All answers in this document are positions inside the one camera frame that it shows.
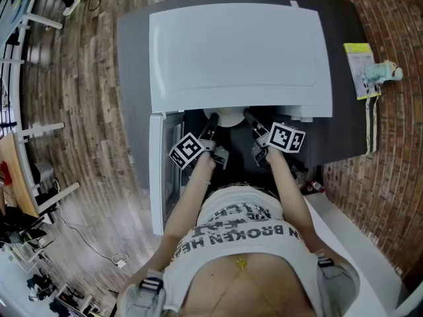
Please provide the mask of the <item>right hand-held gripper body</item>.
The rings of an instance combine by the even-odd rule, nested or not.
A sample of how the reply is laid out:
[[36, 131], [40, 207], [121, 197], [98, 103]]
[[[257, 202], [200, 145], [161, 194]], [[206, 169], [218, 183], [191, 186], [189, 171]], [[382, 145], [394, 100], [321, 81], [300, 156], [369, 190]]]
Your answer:
[[259, 139], [254, 139], [252, 156], [255, 163], [260, 166], [264, 163], [268, 147], [273, 147], [283, 153], [293, 154], [300, 152], [305, 138], [305, 132], [284, 123], [274, 122], [269, 134]]

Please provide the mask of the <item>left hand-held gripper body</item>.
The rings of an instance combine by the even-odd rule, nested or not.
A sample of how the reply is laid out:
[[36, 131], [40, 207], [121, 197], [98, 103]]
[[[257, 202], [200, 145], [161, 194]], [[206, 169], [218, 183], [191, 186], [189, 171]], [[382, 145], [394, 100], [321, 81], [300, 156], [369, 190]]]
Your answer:
[[184, 170], [204, 152], [209, 152], [214, 162], [222, 170], [226, 169], [229, 152], [215, 141], [198, 139], [192, 133], [187, 133], [172, 147], [169, 157], [179, 169]]

